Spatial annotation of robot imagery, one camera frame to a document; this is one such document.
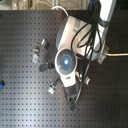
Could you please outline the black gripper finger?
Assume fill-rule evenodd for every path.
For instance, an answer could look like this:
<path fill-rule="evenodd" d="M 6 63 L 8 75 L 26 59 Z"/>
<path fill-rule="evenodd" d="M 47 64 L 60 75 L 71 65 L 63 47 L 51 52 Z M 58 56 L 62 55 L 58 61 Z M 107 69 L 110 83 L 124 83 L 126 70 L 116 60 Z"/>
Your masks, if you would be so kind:
<path fill-rule="evenodd" d="M 53 62 L 49 62 L 49 63 L 44 63 L 39 65 L 39 71 L 46 71 L 46 70 L 50 70 L 52 68 L 54 68 L 54 63 Z"/>
<path fill-rule="evenodd" d="M 75 101 L 75 86 L 67 87 L 66 91 L 69 103 L 73 103 Z"/>

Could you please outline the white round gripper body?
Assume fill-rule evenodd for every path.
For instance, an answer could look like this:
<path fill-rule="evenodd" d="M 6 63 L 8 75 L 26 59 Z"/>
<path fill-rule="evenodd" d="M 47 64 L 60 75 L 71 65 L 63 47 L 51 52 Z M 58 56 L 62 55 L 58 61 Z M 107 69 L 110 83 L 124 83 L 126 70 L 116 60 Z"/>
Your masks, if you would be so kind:
<path fill-rule="evenodd" d="M 76 83 L 76 68 L 77 59 L 69 49 L 61 49 L 57 52 L 55 56 L 55 69 L 65 87 L 73 86 Z"/>

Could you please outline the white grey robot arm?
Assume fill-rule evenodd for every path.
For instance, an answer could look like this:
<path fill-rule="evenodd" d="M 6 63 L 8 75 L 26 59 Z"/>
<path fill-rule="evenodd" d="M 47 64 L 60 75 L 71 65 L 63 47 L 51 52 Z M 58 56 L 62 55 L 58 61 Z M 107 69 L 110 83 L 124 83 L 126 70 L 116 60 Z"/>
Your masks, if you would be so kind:
<path fill-rule="evenodd" d="M 101 55 L 115 4 L 116 0 L 94 0 L 89 21 L 68 15 L 59 27 L 56 46 L 45 39 L 41 42 L 55 59 L 40 65 L 39 70 L 56 70 L 59 78 L 51 84 L 49 92 L 53 94 L 56 84 L 61 82 L 69 105 L 76 104 L 82 90 L 78 82 L 86 81 L 90 63 Z"/>

